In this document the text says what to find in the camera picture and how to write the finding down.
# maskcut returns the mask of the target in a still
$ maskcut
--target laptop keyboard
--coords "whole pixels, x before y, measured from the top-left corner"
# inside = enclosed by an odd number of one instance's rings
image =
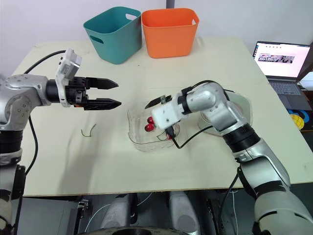
[[[270,82],[277,94],[301,95],[298,87],[294,83]]]

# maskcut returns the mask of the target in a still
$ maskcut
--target laptop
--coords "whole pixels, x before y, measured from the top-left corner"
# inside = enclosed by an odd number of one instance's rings
[[[301,44],[256,43],[253,58],[286,109],[312,110],[297,86],[309,50],[310,46]]]

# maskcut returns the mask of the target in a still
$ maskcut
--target bin handle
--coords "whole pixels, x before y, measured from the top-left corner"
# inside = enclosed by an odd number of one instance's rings
[[[91,35],[89,35],[89,37],[90,37],[91,40],[94,40],[96,42],[104,44],[103,41],[100,38],[97,38],[97,37],[94,37],[94,36],[91,36]]]
[[[141,14],[140,11],[137,11],[135,9],[131,9],[131,8],[127,8],[127,7],[125,7],[124,9],[125,9],[125,18],[128,19],[128,20],[131,20],[131,21],[133,21],[135,18],[134,19],[127,18],[127,15],[136,16],[136,18],[137,18]]]
[[[194,15],[194,17],[193,17],[193,19],[192,19],[192,22],[191,22],[191,24],[192,25],[194,25],[194,24],[198,24],[199,23],[199,18],[198,18],[198,16],[197,15]]]

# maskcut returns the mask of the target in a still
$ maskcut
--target white wall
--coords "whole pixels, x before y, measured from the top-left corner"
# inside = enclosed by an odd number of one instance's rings
[[[312,0],[176,0],[175,7],[197,13],[198,35],[237,36],[251,54],[257,41],[313,41]]]
[[[0,77],[10,76],[38,42],[83,40],[83,23],[114,6],[141,12],[166,0],[0,0]]]
[[[0,77],[9,76],[38,42],[87,39],[83,22],[113,7],[141,12],[166,0],[0,0]],[[240,37],[252,53],[258,40],[309,44],[312,0],[176,0],[195,10],[197,34]]]

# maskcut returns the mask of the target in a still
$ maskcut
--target metal bracket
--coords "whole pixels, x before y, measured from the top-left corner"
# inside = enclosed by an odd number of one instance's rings
[[[90,200],[83,199],[83,200],[78,202],[77,210],[76,210],[75,224],[73,227],[69,225],[69,227],[71,227],[72,232],[70,232],[70,230],[68,228],[67,234],[70,234],[70,233],[73,235],[78,234],[81,219],[83,219],[85,217],[85,214],[89,209],[91,209],[91,201]]]
[[[217,235],[225,235],[225,227],[223,222],[219,223],[220,202],[217,193],[212,192],[207,199],[207,207],[212,214],[215,232]]]
[[[65,86],[71,81],[82,63],[82,57],[75,54],[74,51],[68,48],[59,63],[58,70],[55,75],[55,81],[58,87],[60,103],[63,107],[70,107],[67,101]]]

